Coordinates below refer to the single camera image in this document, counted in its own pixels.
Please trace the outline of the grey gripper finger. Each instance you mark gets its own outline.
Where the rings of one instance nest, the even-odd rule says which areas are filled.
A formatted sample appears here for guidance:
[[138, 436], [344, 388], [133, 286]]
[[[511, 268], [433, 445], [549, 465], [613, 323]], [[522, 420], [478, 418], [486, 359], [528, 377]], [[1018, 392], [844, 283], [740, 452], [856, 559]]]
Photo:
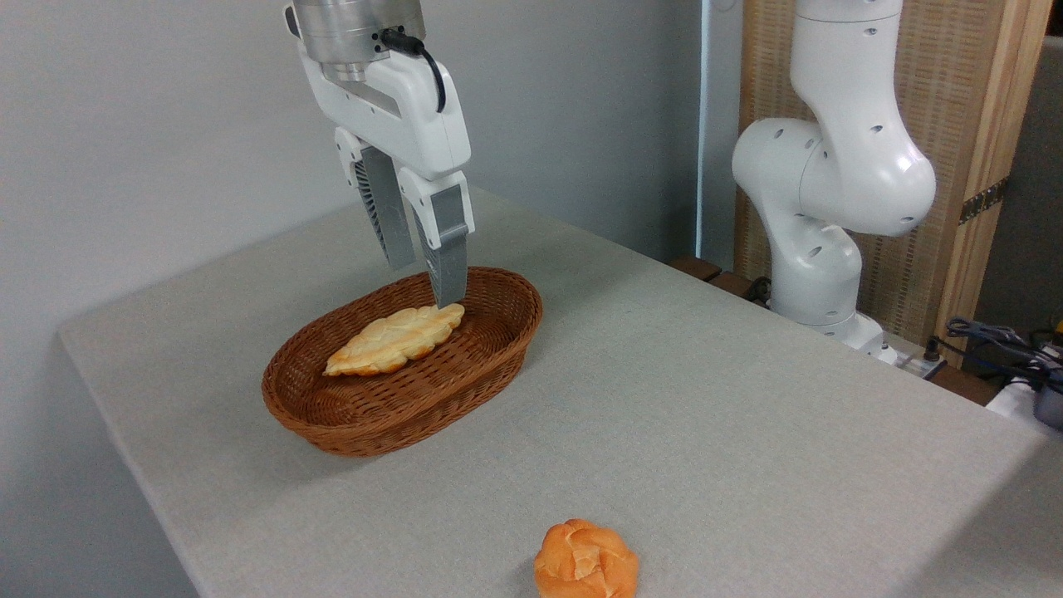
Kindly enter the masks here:
[[360, 197], [388, 264], [393, 269], [414, 264], [414, 242], [394, 161], [342, 126], [335, 129], [334, 141], [345, 180]]
[[402, 197], [414, 209], [436, 306], [443, 309], [462, 301], [468, 283], [467, 236], [475, 230], [463, 171], [425, 180], [402, 168], [398, 182]]

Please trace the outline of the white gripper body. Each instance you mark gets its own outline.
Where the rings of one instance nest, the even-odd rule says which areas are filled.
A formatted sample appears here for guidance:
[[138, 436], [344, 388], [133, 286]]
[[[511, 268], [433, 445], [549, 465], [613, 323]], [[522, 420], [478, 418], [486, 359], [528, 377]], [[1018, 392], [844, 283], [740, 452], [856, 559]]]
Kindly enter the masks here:
[[330, 68], [306, 49], [297, 52], [321, 110], [357, 139], [425, 180], [456, 173], [471, 158], [462, 106], [444, 66], [438, 69], [448, 105], [437, 112], [436, 82], [425, 59], [394, 52], [365, 66], [364, 81], [335, 83], [326, 78]]

